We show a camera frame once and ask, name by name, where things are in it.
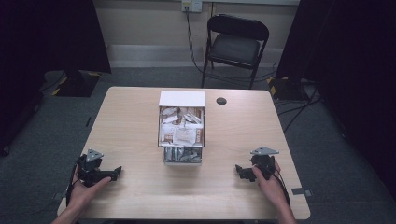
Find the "person's right hand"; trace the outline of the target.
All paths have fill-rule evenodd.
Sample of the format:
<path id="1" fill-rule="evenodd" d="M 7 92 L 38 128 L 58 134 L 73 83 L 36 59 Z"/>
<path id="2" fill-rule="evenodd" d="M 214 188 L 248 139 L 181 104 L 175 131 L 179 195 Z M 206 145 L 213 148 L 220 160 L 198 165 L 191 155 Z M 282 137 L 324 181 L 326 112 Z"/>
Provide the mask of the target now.
<path id="1" fill-rule="evenodd" d="M 259 188 L 263 195 L 276 208 L 276 210 L 289 208 L 287 197 L 284 193 L 283 185 L 279 176 L 279 165 L 275 162 L 276 170 L 274 174 L 266 180 L 262 175 L 261 170 L 254 165 L 252 167 L 253 174 L 256 176 Z"/>

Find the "black folding chair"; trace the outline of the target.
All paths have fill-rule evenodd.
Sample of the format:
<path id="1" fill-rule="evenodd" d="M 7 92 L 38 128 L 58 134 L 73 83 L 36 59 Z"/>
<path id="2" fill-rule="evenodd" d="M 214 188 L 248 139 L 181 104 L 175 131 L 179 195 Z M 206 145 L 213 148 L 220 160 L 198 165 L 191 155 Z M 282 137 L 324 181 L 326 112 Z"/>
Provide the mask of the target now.
<path id="1" fill-rule="evenodd" d="M 207 22 L 205 60 L 201 87 L 208 63 L 222 63 L 251 71 L 249 88 L 256 78 L 269 30 L 262 22 L 217 14 Z"/>

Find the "grey tape strip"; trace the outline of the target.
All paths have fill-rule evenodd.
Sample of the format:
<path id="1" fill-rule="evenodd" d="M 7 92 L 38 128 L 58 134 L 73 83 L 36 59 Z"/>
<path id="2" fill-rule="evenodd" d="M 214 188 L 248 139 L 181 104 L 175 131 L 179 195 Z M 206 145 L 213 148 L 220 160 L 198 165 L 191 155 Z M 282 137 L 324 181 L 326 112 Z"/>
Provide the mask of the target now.
<path id="1" fill-rule="evenodd" d="M 296 188 L 291 190 L 294 195 L 304 195 L 306 197 L 311 197 L 313 192 L 310 189 Z"/>

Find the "white drawer cabinet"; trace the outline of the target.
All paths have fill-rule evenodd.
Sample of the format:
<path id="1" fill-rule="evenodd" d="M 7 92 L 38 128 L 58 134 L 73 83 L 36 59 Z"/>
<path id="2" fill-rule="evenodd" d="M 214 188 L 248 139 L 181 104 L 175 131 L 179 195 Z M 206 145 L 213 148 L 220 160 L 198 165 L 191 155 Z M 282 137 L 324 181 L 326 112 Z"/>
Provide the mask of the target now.
<path id="1" fill-rule="evenodd" d="M 205 93 L 161 91 L 158 147 L 164 164 L 201 165 L 205 147 Z"/>

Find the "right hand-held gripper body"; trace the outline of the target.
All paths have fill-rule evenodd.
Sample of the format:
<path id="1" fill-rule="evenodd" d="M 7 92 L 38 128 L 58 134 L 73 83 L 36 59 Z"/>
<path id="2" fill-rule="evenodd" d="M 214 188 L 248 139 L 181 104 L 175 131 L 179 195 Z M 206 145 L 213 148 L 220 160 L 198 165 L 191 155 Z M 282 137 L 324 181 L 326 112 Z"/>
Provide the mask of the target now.
<path id="1" fill-rule="evenodd" d="M 278 154 L 278 151 L 269 147 L 258 147 L 252 150 L 250 154 L 252 155 L 252 164 L 261 170 L 266 180 L 269 180 L 276 171 L 274 155 Z"/>

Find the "white wall socket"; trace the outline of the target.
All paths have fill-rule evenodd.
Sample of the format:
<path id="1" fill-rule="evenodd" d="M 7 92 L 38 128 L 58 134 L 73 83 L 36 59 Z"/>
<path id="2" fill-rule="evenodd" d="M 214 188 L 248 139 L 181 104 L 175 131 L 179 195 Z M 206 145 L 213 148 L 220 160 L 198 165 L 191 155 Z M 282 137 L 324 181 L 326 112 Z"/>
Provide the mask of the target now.
<path id="1" fill-rule="evenodd" d="M 182 0 L 181 10 L 183 12 L 201 13 L 203 8 L 202 0 Z"/>

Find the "black stand base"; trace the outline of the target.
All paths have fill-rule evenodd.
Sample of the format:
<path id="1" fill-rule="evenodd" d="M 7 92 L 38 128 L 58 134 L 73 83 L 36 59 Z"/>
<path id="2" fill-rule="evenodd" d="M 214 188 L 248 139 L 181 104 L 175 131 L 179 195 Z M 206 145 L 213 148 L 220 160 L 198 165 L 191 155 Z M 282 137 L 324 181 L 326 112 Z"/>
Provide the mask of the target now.
<path id="1" fill-rule="evenodd" d="M 95 72 L 65 70 L 64 77 L 52 94 L 60 97 L 90 97 L 100 77 Z"/>
<path id="2" fill-rule="evenodd" d="M 291 101 L 306 101 L 308 99 L 302 83 L 294 82 L 288 77 L 270 77 L 267 79 L 267 84 L 274 99 Z"/>

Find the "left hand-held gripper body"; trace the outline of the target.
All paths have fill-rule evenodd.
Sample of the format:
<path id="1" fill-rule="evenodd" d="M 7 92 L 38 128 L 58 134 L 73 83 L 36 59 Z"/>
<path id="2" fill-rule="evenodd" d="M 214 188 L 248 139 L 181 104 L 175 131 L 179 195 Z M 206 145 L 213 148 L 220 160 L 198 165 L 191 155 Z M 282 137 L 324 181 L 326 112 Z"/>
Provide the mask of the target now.
<path id="1" fill-rule="evenodd" d="M 78 158 L 78 179 L 85 187 L 92 187 L 100 180 L 113 178 L 112 171 L 101 171 L 99 169 L 104 154 L 93 149 L 89 149 L 86 154 Z"/>

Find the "person's left hand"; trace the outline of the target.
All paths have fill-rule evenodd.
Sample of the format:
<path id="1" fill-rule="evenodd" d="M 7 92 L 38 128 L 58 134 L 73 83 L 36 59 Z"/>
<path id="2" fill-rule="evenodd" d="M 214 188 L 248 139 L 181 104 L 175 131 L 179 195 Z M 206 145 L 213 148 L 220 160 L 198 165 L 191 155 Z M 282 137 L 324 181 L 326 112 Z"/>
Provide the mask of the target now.
<path id="1" fill-rule="evenodd" d="M 92 187 L 85 187 L 78 179 L 78 171 L 75 171 L 72 179 L 72 191 L 69 204 L 66 206 L 68 211 L 81 215 L 89 206 L 95 195 L 111 181 L 110 177 L 105 177 Z"/>

